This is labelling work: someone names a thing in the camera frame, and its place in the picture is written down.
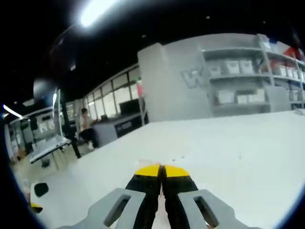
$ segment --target white table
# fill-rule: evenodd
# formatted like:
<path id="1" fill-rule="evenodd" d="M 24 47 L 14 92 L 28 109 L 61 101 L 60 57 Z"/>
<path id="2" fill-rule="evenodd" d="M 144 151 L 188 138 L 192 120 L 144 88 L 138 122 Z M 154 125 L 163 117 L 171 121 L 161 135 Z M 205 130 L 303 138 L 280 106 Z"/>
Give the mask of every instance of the white table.
<path id="1" fill-rule="evenodd" d="M 39 217 L 48 228 L 73 225 L 137 169 L 171 164 L 233 207 L 244 224 L 274 228 L 305 183 L 304 130 L 305 116 L 294 111 L 148 124 L 45 178 L 45 196 L 37 198 L 32 186 L 31 200 L 44 207 Z M 170 228 L 164 208 L 153 228 Z"/>
<path id="2" fill-rule="evenodd" d="M 70 143 L 71 140 L 62 137 L 60 135 L 56 135 L 53 138 L 51 138 L 49 141 L 45 141 L 42 144 L 37 145 L 37 148 L 34 150 L 33 154 L 30 157 L 30 163 L 33 164 L 39 159 L 42 159 L 46 155 L 52 153 L 54 162 L 56 164 L 56 168 L 58 169 L 53 152 Z"/>

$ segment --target table leg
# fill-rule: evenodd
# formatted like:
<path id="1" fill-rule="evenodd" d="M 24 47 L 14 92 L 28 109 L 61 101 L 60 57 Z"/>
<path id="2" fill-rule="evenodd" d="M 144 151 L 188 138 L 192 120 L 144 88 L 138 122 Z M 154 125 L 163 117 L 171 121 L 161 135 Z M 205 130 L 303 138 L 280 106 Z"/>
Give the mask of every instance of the table leg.
<path id="1" fill-rule="evenodd" d="M 67 157 L 66 157 L 65 152 L 64 152 L 64 151 L 62 151 L 61 153 L 63 154 L 63 157 L 65 158 L 66 165 L 68 165 L 68 159 L 67 159 Z"/>
<path id="2" fill-rule="evenodd" d="M 55 162 L 55 165 L 56 165 L 57 171 L 58 171 L 58 165 L 57 165 L 57 162 L 56 162 L 56 160 L 55 160 L 54 152 L 52 152 L 52 156 L 53 156 L 53 159 L 54 159 L 54 162 Z"/>

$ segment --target yellow tip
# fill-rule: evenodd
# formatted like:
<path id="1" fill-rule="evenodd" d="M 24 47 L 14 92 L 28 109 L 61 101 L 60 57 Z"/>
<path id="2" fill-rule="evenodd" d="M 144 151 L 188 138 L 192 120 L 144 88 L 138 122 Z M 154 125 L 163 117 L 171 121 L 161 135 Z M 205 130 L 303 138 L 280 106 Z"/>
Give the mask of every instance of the yellow tip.
<path id="1" fill-rule="evenodd" d="M 184 177 L 189 176 L 190 174 L 183 168 L 165 165 L 166 176 L 167 177 Z"/>
<path id="2" fill-rule="evenodd" d="M 152 166 L 146 166 L 143 168 L 140 168 L 135 175 L 142 175 L 142 176 L 150 176 L 150 177 L 157 177 L 159 172 L 159 164 L 152 165 Z"/>
<path id="3" fill-rule="evenodd" d="M 30 203 L 30 206 L 33 207 L 33 208 L 42 208 L 42 206 L 40 206 L 38 204 L 35 204 L 33 202 Z"/>

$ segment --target black ceiling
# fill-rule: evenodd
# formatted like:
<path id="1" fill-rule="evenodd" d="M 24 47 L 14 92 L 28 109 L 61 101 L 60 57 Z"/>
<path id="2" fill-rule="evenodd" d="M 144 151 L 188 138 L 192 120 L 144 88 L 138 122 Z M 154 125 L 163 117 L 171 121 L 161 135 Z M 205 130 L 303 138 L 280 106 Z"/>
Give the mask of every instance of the black ceiling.
<path id="1" fill-rule="evenodd" d="M 303 26 L 297 23 L 303 14 L 275 2 L 121 0 L 84 30 L 77 18 L 89 1 L 9 2 L 3 43 L 4 102 L 20 104 L 32 98 L 33 80 L 40 75 L 59 80 L 69 100 L 80 98 L 137 63 L 137 52 L 156 42 L 241 32 L 264 33 L 292 45 L 291 24 L 304 37 Z M 76 69 L 69 71 L 74 64 Z"/>

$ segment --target white wall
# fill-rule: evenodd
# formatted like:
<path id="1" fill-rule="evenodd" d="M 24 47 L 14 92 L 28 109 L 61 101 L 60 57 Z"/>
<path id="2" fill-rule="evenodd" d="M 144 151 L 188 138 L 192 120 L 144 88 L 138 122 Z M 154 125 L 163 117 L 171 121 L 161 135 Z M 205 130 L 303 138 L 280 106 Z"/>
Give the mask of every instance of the white wall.
<path id="1" fill-rule="evenodd" d="M 10 158 L 15 159 L 16 157 L 14 156 L 14 153 L 12 150 L 12 145 L 11 145 L 9 125 L 4 126 L 4 134 L 5 134 L 5 143 L 6 143 L 6 149 L 8 151 L 8 155 Z"/>
<path id="2" fill-rule="evenodd" d="M 207 76 L 202 72 L 202 50 L 258 47 L 255 35 L 211 34 L 162 46 L 157 43 L 138 52 L 143 93 L 151 122 L 211 117 Z M 278 42 L 279 52 L 288 46 Z M 183 74 L 202 74 L 201 86 L 189 88 Z"/>

